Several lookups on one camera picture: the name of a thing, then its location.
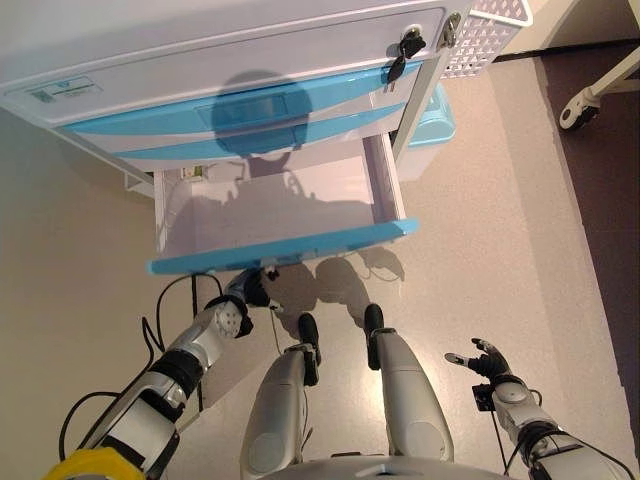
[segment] blue drawer front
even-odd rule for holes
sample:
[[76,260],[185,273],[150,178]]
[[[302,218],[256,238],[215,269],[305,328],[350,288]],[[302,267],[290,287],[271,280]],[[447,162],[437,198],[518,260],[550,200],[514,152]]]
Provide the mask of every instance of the blue drawer front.
[[403,104],[392,105],[377,110],[291,127],[274,128],[245,135],[233,135],[166,147],[116,152],[114,155],[121,158],[146,160],[197,160],[223,158],[230,155],[266,153],[348,132],[397,112],[403,106]]
[[338,232],[155,260],[149,262],[148,270],[155,274],[179,274],[300,263],[309,258],[388,242],[415,232],[418,226],[417,220],[409,218]]
[[[403,75],[420,62],[407,64]],[[75,133],[171,135],[260,127],[304,117],[382,88],[388,67],[144,108],[67,125]]]

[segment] white wall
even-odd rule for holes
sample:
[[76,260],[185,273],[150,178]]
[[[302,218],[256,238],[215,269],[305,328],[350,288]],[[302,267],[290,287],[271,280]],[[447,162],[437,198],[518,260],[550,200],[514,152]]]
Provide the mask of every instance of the white wall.
[[[32,480],[57,463],[73,402],[142,367],[138,319],[169,279],[145,271],[153,201],[126,193],[119,172],[4,110],[0,145],[0,477]],[[190,322],[189,285],[166,300],[170,340]],[[90,402],[68,450],[106,405]]]
[[638,37],[628,0],[529,0],[529,6],[533,25],[503,54]]

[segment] robot finger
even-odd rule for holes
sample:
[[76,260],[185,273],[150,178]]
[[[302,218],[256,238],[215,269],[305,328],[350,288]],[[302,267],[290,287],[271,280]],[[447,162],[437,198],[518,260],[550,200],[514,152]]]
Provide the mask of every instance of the robot finger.
[[454,365],[460,365],[461,367],[467,368],[469,368],[469,360],[471,360],[470,358],[463,357],[462,355],[458,355],[457,353],[445,353],[444,358]]

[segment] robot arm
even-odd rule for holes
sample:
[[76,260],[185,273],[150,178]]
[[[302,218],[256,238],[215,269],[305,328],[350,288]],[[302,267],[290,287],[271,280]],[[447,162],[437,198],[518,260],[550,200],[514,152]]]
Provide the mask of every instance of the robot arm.
[[[524,381],[512,374],[509,364],[496,347],[478,338],[471,341],[484,352],[479,358],[455,353],[447,353],[445,358],[490,380],[490,386],[474,387],[478,408],[496,411],[500,425],[529,467],[530,478],[622,480],[631,476],[601,452],[563,431],[536,403]],[[491,392],[490,400],[484,405],[482,391]]]
[[159,478],[178,446],[175,422],[187,400],[226,344],[251,331],[246,305],[279,308],[260,278],[260,270],[246,270],[227,286],[225,295],[209,302],[102,415],[80,446],[111,447],[146,478]]

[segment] key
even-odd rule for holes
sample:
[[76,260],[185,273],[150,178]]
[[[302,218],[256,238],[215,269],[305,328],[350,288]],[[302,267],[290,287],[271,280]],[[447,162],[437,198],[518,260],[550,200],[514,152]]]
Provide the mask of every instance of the key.
[[393,84],[393,82],[400,78],[400,75],[402,75],[402,72],[404,72],[404,67],[406,64],[407,62],[404,59],[404,55],[400,55],[398,58],[396,58],[391,65],[391,68],[389,69],[389,73],[387,73],[387,83]]

